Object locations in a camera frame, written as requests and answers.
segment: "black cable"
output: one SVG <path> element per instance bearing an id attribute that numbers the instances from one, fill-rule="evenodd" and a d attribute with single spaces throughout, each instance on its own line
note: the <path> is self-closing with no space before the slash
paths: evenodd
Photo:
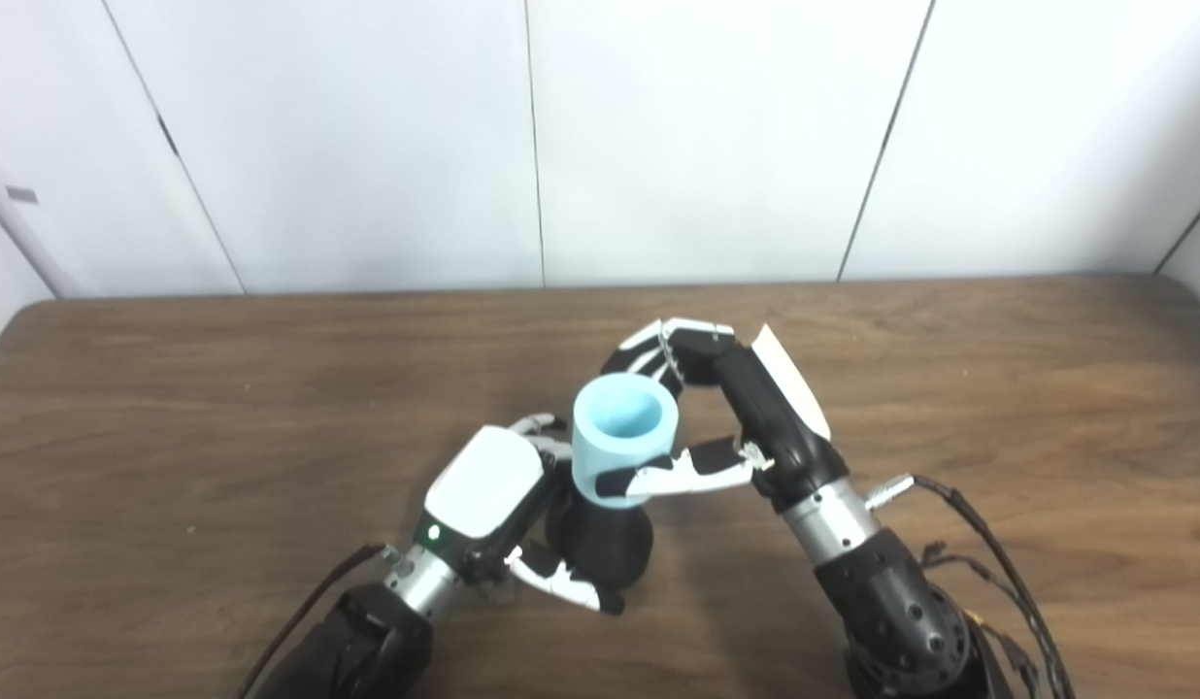
<path id="1" fill-rule="evenodd" d="M 1022 646 L 1019 646 L 1019 643 L 1009 638 L 1008 634 L 1001 633 L 986 622 L 974 621 L 982 632 L 995 638 L 1001 645 L 1001 650 L 1004 651 L 1004 658 L 1019 673 L 1022 686 L 1027 687 L 1027 699 L 1038 699 L 1040 695 L 1040 671 L 1036 669 L 1036 664 L 1031 662 L 1030 656 L 1022 650 Z"/>
<path id="2" fill-rule="evenodd" d="M 1027 628 L 1031 629 L 1031 635 L 1036 638 L 1036 645 L 1040 646 L 1040 655 L 1045 657 L 1045 674 L 1049 677 L 1049 688 L 1052 691 L 1054 697 L 1058 699 L 1075 699 L 1075 689 L 1070 686 L 1070 677 L 1066 674 L 1066 664 L 1062 664 L 1061 653 L 1057 651 L 1056 643 L 1054 643 L 1052 633 L 1049 633 L 1049 626 L 1045 625 L 1045 619 L 1040 615 L 1039 607 L 1036 605 L 1034 598 L 1031 597 L 1027 585 L 1022 582 L 1022 575 L 1019 575 L 1014 562 L 1009 560 L 1003 545 L 996 539 L 992 531 L 989 530 L 988 524 L 972 508 L 972 504 L 968 503 L 964 495 L 954 490 L 954 488 L 942 485 L 930 478 L 920 477 L 920 474 L 912 474 L 911 478 L 919 488 L 934 491 L 941 496 L 946 501 L 946 504 L 954 508 L 954 512 L 959 513 L 959 516 L 964 518 L 970 527 L 976 530 L 976 534 L 980 534 L 980 539 L 984 539 L 996 562 L 1000 563 L 1001 570 L 1004 572 L 1004 576 L 1014 586 L 1014 591 L 1026 607 L 1024 619 L 1027 620 Z"/>
<path id="3" fill-rule="evenodd" d="M 1014 605 L 1019 608 L 1024 619 L 1027 619 L 1027 615 L 1030 615 L 1027 611 L 1027 604 L 1021 601 L 1019 593 L 1013 587 L 1009 587 L 1009 584 L 1004 584 L 1001 579 L 998 579 L 998 576 L 992 574 L 992 570 L 990 570 L 988 566 L 978 562 L 973 557 L 954 554 L 946 555 L 944 551 L 944 540 L 936 540 L 936 543 L 925 545 L 923 556 L 919 558 L 919 566 L 928 570 L 947 563 L 964 563 L 976 575 L 980 576 L 984 582 L 991 584 L 1001 592 L 1004 592 L 1004 596 L 1009 597 L 1009 601 L 1014 602 Z M 1008 634 L 992 628 L 990 625 L 978 619 L 978 616 L 972 615 L 972 619 L 973 622 L 980 627 L 980 629 L 1001 644 L 1001 650 L 1004 651 L 1004 656 L 1007 656 L 1009 664 L 1019 673 L 1022 685 L 1027 687 L 1027 697 L 1030 697 L 1030 699 L 1038 698 L 1040 694 L 1040 669 L 1031 661 L 1026 651 L 1022 650 L 1022 646 L 1019 646 L 1019 643 L 1015 641 L 1014 638 L 1009 638 Z"/>
<path id="4" fill-rule="evenodd" d="M 385 544 L 365 544 L 361 545 L 358 551 L 348 555 L 348 557 L 340 562 L 337 567 L 334 567 L 332 572 L 329 572 L 329 574 L 324 576 L 324 580 L 320 580 L 319 585 L 316 585 L 316 590 L 312 590 L 311 595 L 307 595 L 307 598 L 302 601 L 302 604 L 298 607 L 298 610 L 294 611 L 293 616 L 289 616 L 289 621 L 287 621 L 286 625 L 281 627 L 281 631 L 276 633 L 276 637 L 272 638 L 272 643 L 268 643 L 268 647 L 264 647 L 263 653 L 259 653 L 258 659 L 254 661 L 254 665 L 251 667 L 251 670 L 246 673 L 245 680 L 241 681 L 241 685 L 236 688 L 236 694 L 233 695 L 233 698 L 245 699 L 245 695 L 250 693 L 251 687 L 254 686 L 254 681 L 259 680 L 259 676 L 263 674 L 263 668 L 266 667 L 268 661 L 277 653 L 277 647 L 281 647 L 281 644 L 284 643 L 286 638 L 289 638 L 294 627 L 298 627 L 298 623 L 302 622 L 302 617 L 307 615 L 307 611 L 310 611 L 312 607 L 316 605 L 316 602 L 319 602 L 320 597 L 324 597 L 324 593 L 328 592 L 329 587 L 332 587 L 337 580 L 348 575 L 350 570 L 360 567 L 365 561 L 377 557 L 379 552 L 384 550 Z"/>
<path id="5" fill-rule="evenodd" d="M 943 566 L 946 563 L 964 563 L 968 568 L 972 568 L 972 572 L 978 576 L 980 576 L 980 579 L 984 580 L 984 582 L 994 585 L 994 587 L 998 589 L 1001 592 L 1004 592 L 1004 596 L 1009 597 L 1009 601 L 1014 602 L 1014 605 L 1018 607 L 1020 611 L 1022 611 L 1022 616 L 1027 616 L 1027 614 L 1030 614 L 1027 611 L 1027 604 L 1022 602 L 1022 598 L 1019 597 L 1018 591 L 1015 591 L 1013 587 L 1009 587 L 1009 584 L 1001 582 L 1001 579 L 996 576 L 996 574 L 992 570 L 990 570 L 988 566 L 985 566 L 982 562 L 978 562 L 976 558 L 972 558 L 970 556 L 946 554 L 944 551 L 946 551 L 944 540 L 937 540 L 937 543 L 925 545 L 923 550 L 923 556 L 919 557 L 919 567 L 923 567 L 923 569 L 928 570 L 936 568 L 937 566 Z"/>

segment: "light blue cup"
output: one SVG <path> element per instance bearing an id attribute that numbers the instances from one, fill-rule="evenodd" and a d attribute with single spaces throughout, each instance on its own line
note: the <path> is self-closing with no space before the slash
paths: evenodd
<path id="1" fill-rule="evenodd" d="M 646 496 L 600 497 L 596 477 L 668 454 L 677 420 L 673 395 L 653 377 L 613 372 L 583 386 L 574 399 L 572 472 L 578 492 L 605 508 L 646 503 Z"/>

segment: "black arm segment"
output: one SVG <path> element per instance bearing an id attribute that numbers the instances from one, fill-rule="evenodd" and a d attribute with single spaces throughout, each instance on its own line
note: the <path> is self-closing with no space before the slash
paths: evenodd
<path id="1" fill-rule="evenodd" d="M 755 442 L 774 461 L 756 472 L 755 488 L 778 513 L 823 485 L 845 478 L 850 468 L 827 438 L 814 434 L 750 347 L 734 347 L 716 359 L 725 401 L 743 426 L 743 441 Z"/>
<path id="2" fill-rule="evenodd" d="M 427 620 L 385 585 L 360 585 L 277 663 L 256 699 L 397 699 L 431 655 Z"/>
<path id="3" fill-rule="evenodd" d="M 785 513 L 832 483 L 846 483 L 850 468 L 832 443 L 812 432 L 764 364 L 748 347 L 728 350 L 716 362 L 725 399 L 752 442 L 773 465 L 751 482 L 773 509 Z M 836 506 L 792 526 L 814 527 L 806 539 L 840 540 L 835 554 L 818 554 L 815 575 L 852 641 L 852 659 L 878 686 L 905 694 L 938 695 L 972 658 L 972 633 L 959 608 L 925 579 L 914 556 L 893 531 L 880 528 L 862 503 Z M 840 531 L 868 522 L 865 539 Z"/>

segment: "wooden table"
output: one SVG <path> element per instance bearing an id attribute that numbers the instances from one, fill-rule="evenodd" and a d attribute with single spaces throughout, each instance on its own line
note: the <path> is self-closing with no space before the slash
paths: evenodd
<path id="1" fill-rule="evenodd" d="M 1200 698 L 1200 305 L 1156 277 L 31 306 L 0 340 L 0 697 L 230 695 L 334 562 L 409 540 L 476 426 L 569 414 L 673 315 L 772 324 L 863 488 L 967 494 L 1081 697 Z M 732 429 L 720 395 L 684 395 L 679 442 Z M 414 695 L 848 697 L 836 621 L 755 491 L 649 512 L 626 615 L 464 596 Z M 982 552 L 926 495 L 882 518 Z M 1031 650 L 998 592 L 937 579 Z"/>

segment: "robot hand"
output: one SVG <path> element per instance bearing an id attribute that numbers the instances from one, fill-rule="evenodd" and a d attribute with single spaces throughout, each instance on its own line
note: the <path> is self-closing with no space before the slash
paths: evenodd
<path id="1" fill-rule="evenodd" d="M 542 434 L 564 422 L 541 413 L 510 428 L 473 435 L 432 483 L 414 544 L 383 582 L 358 585 L 268 674 L 262 699 L 391 699 L 403 697 L 431 661 L 432 625 L 464 587 L 510 576 L 564 601 L 619 615 L 622 597 L 583 579 L 542 544 L 533 524 L 566 492 L 570 446 Z M 382 545 L 370 552 L 385 550 Z M 236 695 L 306 615 L 328 584 L 366 556 L 343 563 L 307 598 Z"/>
<path id="2" fill-rule="evenodd" d="M 622 341 L 600 372 L 640 372 L 660 381 L 674 398 L 679 398 L 684 386 L 720 384 L 716 363 L 737 348 L 739 345 L 732 327 L 684 318 L 658 319 Z M 791 402 L 792 412 L 814 434 L 829 441 L 829 422 L 821 404 L 768 327 L 760 331 L 750 350 Z M 666 455 L 638 468 L 604 473 L 596 480 L 596 492 L 612 497 L 720 490 L 750 483 L 752 474 L 763 472 L 770 465 L 772 460 L 758 443 L 734 437 L 713 438 L 684 448 L 677 458 Z"/>
<path id="3" fill-rule="evenodd" d="M 942 495 L 984 537 L 1012 582 L 1004 590 L 1040 644 L 1054 695 L 1074 695 L 1040 613 L 979 515 L 959 491 L 920 477 L 901 477 L 860 496 L 845 460 L 832 447 L 821 405 L 768 327 L 744 347 L 732 328 L 721 324 L 653 322 L 623 341 L 601 372 L 656 377 L 674 398 L 684 386 L 720 386 L 738 417 L 739 437 L 716 438 L 684 448 L 676 459 L 661 456 L 604 473 L 596 491 L 671 495 L 752 483 L 799 539 L 846 627 L 846 668 L 857 697 L 1013 695 L 985 633 L 998 637 L 1012 659 L 1016 655 L 1009 649 L 1016 645 L 928 582 L 924 566 L 944 557 L 920 564 L 892 530 L 876 521 L 875 509 L 912 485 Z M 1026 658 L 1021 651 L 1018 656 Z M 1015 665 L 1034 697 L 1034 668 Z"/>

